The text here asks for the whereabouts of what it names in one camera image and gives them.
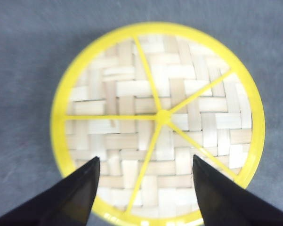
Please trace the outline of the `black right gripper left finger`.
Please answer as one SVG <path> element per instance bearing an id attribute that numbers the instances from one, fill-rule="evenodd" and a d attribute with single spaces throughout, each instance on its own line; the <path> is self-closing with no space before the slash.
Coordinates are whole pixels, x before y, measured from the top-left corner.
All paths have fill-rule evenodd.
<path id="1" fill-rule="evenodd" d="M 95 200 L 100 161 L 94 157 L 50 189 L 0 217 L 0 226 L 85 226 Z"/>

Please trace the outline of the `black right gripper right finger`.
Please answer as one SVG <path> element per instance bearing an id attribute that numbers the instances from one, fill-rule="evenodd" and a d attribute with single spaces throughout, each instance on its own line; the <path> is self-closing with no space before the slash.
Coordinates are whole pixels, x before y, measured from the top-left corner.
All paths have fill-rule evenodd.
<path id="1" fill-rule="evenodd" d="M 283 211 L 193 156 L 197 202 L 206 226 L 283 226 Z"/>

